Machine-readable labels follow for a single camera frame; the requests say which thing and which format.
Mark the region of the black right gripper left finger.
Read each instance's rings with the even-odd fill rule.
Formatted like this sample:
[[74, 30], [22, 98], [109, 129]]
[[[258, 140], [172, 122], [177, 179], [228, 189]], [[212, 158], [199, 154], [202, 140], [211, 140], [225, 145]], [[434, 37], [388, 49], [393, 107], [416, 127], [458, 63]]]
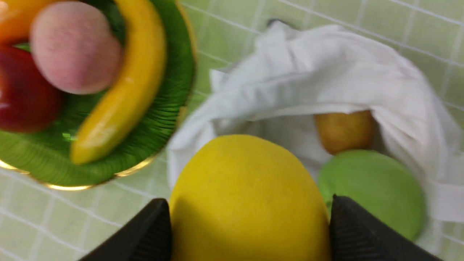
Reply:
[[170, 261], [172, 239], [169, 204], [155, 198], [81, 261]]

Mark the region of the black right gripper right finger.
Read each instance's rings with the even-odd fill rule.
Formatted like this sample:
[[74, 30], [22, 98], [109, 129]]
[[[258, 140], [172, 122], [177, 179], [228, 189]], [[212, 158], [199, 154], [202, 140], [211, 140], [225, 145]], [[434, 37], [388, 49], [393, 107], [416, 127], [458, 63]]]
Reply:
[[439, 261], [349, 197], [333, 195], [330, 217], [333, 261]]

